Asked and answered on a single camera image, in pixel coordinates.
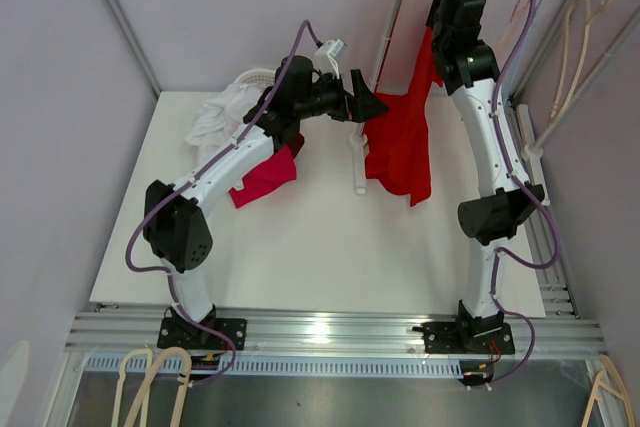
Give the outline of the red t shirt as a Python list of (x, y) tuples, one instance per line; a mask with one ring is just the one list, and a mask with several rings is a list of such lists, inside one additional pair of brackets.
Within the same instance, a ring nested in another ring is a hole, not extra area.
[(365, 124), (368, 153), (365, 176), (376, 180), (389, 193), (406, 196), (414, 207), (432, 193), (429, 157), (429, 127), (426, 103), (431, 87), (443, 84), (432, 53), (433, 28), (428, 26), (406, 93), (379, 93), (389, 112)]

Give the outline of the dark maroon t shirt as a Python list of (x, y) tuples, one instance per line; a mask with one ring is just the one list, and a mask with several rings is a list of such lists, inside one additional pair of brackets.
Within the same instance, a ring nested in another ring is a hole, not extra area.
[(288, 142), (286, 143), (286, 147), (293, 159), (296, 159), (296, 157), (299, 155), (304, 146), (304, 143), (305, 138), (300, 132), (296, 133), (288, 140)]

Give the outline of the pink wire hanger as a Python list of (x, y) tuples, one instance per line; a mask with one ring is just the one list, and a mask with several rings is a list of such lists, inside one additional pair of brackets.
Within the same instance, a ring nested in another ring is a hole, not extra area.
[(516, 0), (498, 45), (498, 53), (502, 59), (508, 56), (508, 52), (515, 43), (518, 29), (526, 18), (530, 3), (531, 0)]

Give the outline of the pink t shirt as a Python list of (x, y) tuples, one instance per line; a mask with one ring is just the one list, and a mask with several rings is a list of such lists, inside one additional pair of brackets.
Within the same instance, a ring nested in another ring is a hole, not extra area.
[(284, 147), (253, 168), (242, 178), (242, 188), (232, 188), (229, 194), (234, 206), (239, 209), (296, 179), (297, 168), (294, 156), (288, 147)]

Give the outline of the white t shirt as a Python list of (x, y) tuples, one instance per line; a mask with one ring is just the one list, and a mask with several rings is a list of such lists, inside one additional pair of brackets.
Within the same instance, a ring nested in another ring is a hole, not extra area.
[(197, 165), (208, 161), (234, 135), (263, 91), (256, 85), (233, 83), (203, 102), (185, 137), (195, 148)]

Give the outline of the beige wooden hanger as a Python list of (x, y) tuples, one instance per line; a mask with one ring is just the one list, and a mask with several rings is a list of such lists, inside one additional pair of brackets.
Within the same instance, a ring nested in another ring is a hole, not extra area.
[[(559, 120), (560, 116), (569, 107), (570, 102), (573, 100), (589, 50), (591, 26), (614, 1), (615, 0), (603, 0), (598, 7), (593, 8), (592, 0), (573, 0), (565, 12), (562, 24), (563, 50), (561, 67), (556, 93), (549, 111), (548, 125)], [(571, 28), (573, 18), (579, 10), (582, 10), (580, 51), (577, 53), (574, 65), (571, 65), (570, 54), (573, 45), (573, 41), (571, 39)]]

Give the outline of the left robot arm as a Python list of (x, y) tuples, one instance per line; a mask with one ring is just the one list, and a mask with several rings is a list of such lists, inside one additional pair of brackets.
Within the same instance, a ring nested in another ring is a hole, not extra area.
[(144, 240), (168, 277), (172, 308), (183, 319), (180, 336), (194, 348), (215, 336), (215, 305), (199, 267), (214, 247), (207, 218), (215, 204), (254, 168), (271, 159), (299, 134), (302, 121), (326, 115), (358, 124), (388, 112), (358, 69), (346, 90), (335, 72), (311, 59), (286, 57), (274, 82), (243, 117), (213, 157), (181, 179), (152, 182), (145, 193)]

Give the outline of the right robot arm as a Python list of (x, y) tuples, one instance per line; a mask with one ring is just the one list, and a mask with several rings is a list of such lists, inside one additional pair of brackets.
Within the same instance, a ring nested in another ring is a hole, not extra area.
[(500, 257), (545, 198), (543, 186), (532, 184), (522, 168), (502, 116), (498, 63), (479, 37), (485, 3), (434, 0), (408, 91), (378, 94), (381, 113), (364, 127), (367, 177), (409, 196), (411, 204), (430, 195), (425, 107), (432, 84), (444, 86), (469, 137), (479, 196), (457, 208), (472, 241), (467, 292), (454, 320), (418, 327), (428, 353), (514, 353), (500, 301)]

